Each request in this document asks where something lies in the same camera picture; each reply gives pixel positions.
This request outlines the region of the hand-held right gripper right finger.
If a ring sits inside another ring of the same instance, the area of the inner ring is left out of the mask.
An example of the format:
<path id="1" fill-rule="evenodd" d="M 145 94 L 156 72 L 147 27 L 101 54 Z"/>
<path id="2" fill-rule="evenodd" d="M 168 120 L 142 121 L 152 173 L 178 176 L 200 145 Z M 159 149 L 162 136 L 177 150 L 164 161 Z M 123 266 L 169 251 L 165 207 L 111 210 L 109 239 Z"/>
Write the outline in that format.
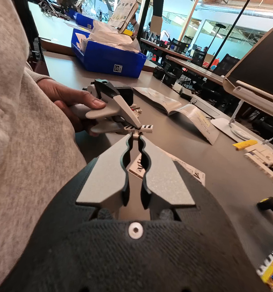
<path id="1" fill-rule="evenodd" d="M 138 137 L 142 178 L 141 202 L 144 209 L 159 214 L 164 209 L 194 207 L 189 189 L 174 161 L 144 136 Z"/>

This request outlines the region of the small blue plastic bin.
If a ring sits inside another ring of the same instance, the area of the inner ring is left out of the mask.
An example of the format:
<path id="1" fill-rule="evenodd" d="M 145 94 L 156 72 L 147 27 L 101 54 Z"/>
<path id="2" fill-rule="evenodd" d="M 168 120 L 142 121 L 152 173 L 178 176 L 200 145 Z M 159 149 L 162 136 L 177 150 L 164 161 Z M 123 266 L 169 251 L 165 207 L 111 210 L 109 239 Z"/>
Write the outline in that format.
<path id="1" fill-rule="evenodd" d="M 88 29 L 93 29 L 94 25 L 93 25 L 93 21 L 94 19 L 84 16 L 80 13 L 75 12 L 74 15 L 74 20 L 76 22 L 76 24 L 88 28 Z"/>

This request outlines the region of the large blue plastic bin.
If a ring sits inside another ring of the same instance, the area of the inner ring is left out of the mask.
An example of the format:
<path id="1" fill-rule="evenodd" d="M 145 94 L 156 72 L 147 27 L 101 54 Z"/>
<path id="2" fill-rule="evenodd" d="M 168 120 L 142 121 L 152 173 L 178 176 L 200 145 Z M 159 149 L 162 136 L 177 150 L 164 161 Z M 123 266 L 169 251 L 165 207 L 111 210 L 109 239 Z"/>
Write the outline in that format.
<path id="1" fill-rule="evenodd" d="M 74 28 L 71 39 L 71 48 L 79 63 L 87 71 L 139 78 L 146 61 L 144 54 L 124 51 L 92 41 L 87 42 L 86 50 L 82 52 L 78 37 L 89 35 L 87 31 Z"/>

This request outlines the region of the dark screen on white stand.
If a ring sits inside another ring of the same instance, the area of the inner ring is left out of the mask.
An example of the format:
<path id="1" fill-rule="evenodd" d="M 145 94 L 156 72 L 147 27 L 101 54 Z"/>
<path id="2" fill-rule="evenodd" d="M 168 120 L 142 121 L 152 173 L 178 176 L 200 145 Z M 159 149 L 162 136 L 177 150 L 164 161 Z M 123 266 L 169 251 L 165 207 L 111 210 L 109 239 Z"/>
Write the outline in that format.
<path id="1" fill-rule="evenodd" d="M 240 102 L 231 120 L 218 118 L 211 123 L 236 142 L 255 139 L 234 124 L 244 102 L 273 117 L 273 28 L 227 73 L 223 89 Z"/>

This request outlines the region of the black floor lamp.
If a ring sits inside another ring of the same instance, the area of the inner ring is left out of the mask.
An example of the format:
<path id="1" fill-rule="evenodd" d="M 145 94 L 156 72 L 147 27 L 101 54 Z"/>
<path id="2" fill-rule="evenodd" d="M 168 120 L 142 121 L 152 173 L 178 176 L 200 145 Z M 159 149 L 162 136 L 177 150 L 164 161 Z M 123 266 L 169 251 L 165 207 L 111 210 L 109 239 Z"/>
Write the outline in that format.
<path id="1" fill-rule="evenodd" d="M 223 25 L 223 24 L 221 24 L 221 23 L 216 23 L 215 26 L 218 27 L 218 29 L 217 29 L 217 31 L 215 32 L 215 35 L 214 35 L 214 37 L 213 37 L 213 39 L 212 39 L 210 45 L 208 46 L 207 52 L 208 52 L 208 50 L 210 49 L 212 43 L 214 42 L 216 36 L 219 34 L 220 29 L 226 29 L 226 26 Z"/>

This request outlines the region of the zebra striped sticker sheet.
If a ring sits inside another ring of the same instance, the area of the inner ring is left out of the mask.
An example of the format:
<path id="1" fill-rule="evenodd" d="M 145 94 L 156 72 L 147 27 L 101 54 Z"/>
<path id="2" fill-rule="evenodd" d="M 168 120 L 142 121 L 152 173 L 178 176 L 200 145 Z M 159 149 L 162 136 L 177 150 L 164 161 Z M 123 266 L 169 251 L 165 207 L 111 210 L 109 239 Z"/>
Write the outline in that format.
<path id="1" fill-rule="evenodd" d="M 171 155 L 170 153 L 166 153 L 173 161 L 178 162 L 187 172 L 189 172 L 193 177 L 195 177 L 203 186 L 205 186 L 205 173 L 201 172 L 200 170 L 196 169 L 195 167 L 185 163 L 184 161 L 180 160 L 179 158 Z M 128 171 L 133 174 L 134 176 L 138 177 L 139 179 L 143 179 L 143 175 L 145 173 L 144 168 L 141 165 L 141 158 L 142 155 L 139 154 L 131 166 L 128 168 Z"/>

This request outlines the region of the black battery boxes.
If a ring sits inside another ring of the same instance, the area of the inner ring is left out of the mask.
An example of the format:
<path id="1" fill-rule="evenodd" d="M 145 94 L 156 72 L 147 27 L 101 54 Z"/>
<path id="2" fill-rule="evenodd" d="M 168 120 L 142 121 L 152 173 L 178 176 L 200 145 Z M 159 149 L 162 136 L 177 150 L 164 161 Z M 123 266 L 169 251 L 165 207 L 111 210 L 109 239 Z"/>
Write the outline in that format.
<path id="1" fill-rule="evenodd" d="M 183 75 L 183 70 L 175 68 L 173 72 L 166 71 L 160 66 L 156 66 L 153 71 L 153 76 L 162 81 L 168 87 L 174 87 L 176 81 Z"/>

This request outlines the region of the cardboard box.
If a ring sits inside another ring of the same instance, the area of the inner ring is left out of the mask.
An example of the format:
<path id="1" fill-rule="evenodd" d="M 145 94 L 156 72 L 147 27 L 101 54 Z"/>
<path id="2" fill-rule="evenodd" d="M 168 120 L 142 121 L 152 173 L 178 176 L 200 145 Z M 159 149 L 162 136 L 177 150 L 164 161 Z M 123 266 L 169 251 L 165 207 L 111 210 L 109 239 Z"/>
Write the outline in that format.
<path id="1" fill-rule="evenodd" d="M 115 11 L 108 20 L 108 24 L 122 34 L 138 10 L 137 0 L 120 0 Z"/>

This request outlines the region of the white lego model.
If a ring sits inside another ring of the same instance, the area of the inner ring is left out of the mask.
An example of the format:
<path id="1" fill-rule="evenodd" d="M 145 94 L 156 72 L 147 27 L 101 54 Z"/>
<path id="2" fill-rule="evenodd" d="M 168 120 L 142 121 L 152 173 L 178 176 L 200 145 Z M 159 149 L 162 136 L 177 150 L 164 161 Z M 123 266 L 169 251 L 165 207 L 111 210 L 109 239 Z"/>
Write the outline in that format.
<path id="1" fill-rule="evenodd" d="M 273 151 L 255 144 L 245 148 L 244 156 L 273 182 Z"/>

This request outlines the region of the black and yellow lego piece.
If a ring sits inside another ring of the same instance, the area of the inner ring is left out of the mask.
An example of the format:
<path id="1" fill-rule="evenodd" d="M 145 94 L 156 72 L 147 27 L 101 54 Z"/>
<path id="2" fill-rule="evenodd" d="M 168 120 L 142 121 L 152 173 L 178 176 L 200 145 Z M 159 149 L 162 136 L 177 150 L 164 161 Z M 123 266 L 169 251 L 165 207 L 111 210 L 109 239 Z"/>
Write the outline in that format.
<path id="1" fill-rule="evenodd" d="M 273 197 L 268 197 L 257 203 L 257 207 L 261 211 L 271 210 L 273 212 Z"/>

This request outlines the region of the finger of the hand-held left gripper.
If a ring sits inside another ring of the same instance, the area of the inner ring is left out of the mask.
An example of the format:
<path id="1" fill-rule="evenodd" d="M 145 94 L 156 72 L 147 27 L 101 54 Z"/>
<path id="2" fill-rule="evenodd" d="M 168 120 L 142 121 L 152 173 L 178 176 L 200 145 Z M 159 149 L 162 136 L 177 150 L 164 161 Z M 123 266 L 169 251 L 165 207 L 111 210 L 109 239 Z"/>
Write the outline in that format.
<path id="1" fill-rule="evenodd" d="M 113 97 L 113 100 L 120 107 L 118 111 L 118 115 L 121 116 L 126 122 L 130 125 L 134 126 L 137 129 L 142 127 L 138 117 L 134 114 L 130 106 L 126 103 L 126 101 L 122 98 L 121 95 L 117 95 Z"/>

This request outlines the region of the zebra striped lego piece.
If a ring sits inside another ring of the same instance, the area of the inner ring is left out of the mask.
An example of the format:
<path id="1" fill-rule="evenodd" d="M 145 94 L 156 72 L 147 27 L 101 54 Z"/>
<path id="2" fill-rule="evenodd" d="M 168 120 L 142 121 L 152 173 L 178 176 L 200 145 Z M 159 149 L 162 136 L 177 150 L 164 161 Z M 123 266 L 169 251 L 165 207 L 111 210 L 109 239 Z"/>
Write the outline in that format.
<path id="1" fill-rule="evenodd" d="M 124 127 L 124 131 L 126 131 L 127 133 L 131 133 L 133 140 L 138 140 L 138 138 L 145 133 L 152 133 L 153 125 L 142 125 L 140 128 L 129 125 Z"/>

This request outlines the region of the small black device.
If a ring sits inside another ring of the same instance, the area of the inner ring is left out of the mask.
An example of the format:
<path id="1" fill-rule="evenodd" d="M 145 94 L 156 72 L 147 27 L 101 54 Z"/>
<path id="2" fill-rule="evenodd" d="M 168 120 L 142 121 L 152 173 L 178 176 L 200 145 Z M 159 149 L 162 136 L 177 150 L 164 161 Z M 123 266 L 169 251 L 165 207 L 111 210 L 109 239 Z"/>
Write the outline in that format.
<path id="1" fill-rule="evenodd" d="M 181 87 L 179 95 L 181 98 L 187 101 L 190 101 L 194 97 L 194 94 L 189 89 L 186 89 L 184 87 Z"/>

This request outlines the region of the long wooden table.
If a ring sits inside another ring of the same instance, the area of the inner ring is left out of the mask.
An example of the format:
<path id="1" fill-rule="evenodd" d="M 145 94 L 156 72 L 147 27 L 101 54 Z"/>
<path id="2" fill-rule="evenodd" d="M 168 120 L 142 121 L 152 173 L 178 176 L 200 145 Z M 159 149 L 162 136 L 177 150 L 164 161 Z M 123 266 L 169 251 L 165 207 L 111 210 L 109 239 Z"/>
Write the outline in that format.
<path id="1" fill-rule="evenodd" d="M 212 82 L 215 82 L 216 84 L 222 86 L 223 85 L 223 77 L 214 74 L 213 72 L 206 70 L 203 67 L 199 67 L 196 64 L 191 63 L 192 58 L 186 57 L 180 53 L 177 53 L 173 50 L 165 49 L 163 47 L 160 47 L 156 45 L 153 42 L 150 42 L 148 40 L 145 40 L 143 38 L 139 41 L 140 47 L 143 51 L 149 51 L 153 53 L 153 55 L 156 55 L 156 63 L 159 58 L 161 58 L 161 66 L 164 66 L 164 63 L 169 60 L 172 63 L 175 63 L 182 68 L 186 68 L 189 71 L 192 71 L 204 78 L 209 79 Z"/>

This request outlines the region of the person's left hand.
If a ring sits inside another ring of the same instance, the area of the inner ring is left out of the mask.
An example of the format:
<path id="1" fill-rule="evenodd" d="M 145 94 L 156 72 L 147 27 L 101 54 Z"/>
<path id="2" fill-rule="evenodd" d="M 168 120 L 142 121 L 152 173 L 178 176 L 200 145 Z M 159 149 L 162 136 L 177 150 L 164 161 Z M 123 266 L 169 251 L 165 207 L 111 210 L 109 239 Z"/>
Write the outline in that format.
<path id="1" fill-rule="evenodd" d="M 47 97 L 67 116 L 76 133 L 85 130 L 90 136 L 98 136 L 98 134 L 91 131 L 91 128 L 97 124 L 96 120 L 79 119 L 71 111 L 70 106 L 75 104 L 84 104 L 91 109 L 98 110 L 105 107 L 106 104 L 103 101 L 94 97 L 88 91 L 72 89 L 48 78 L 38 81 L 37 85 L 47 95 Z"/>

